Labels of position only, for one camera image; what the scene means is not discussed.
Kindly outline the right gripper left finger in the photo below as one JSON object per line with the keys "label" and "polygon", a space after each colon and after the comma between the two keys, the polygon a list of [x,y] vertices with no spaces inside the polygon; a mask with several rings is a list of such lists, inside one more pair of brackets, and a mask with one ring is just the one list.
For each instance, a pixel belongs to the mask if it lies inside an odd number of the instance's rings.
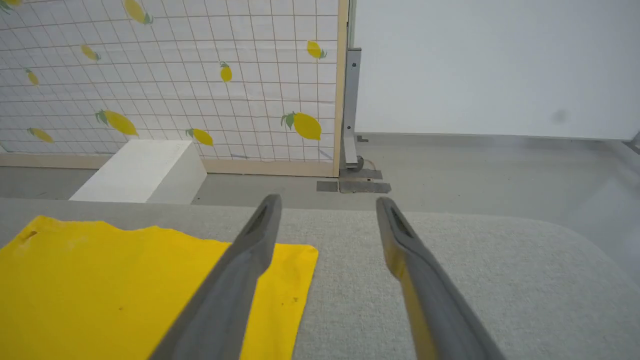
{"label": "right gripper left finger", "polygon": [[259,278],[274,257],[282,198],[268,194],[170,325],[151,360],[238,360]]}

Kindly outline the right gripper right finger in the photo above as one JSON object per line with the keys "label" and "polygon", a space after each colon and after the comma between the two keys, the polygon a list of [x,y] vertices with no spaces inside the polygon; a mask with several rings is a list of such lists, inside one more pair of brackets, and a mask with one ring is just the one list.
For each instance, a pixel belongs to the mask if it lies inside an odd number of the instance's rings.
{"label": "right gripper right finger", "polygon": [[398,205],[375,202],[387,269],[398,280],[419,360],[503,360],[491,337],[445,269]]}

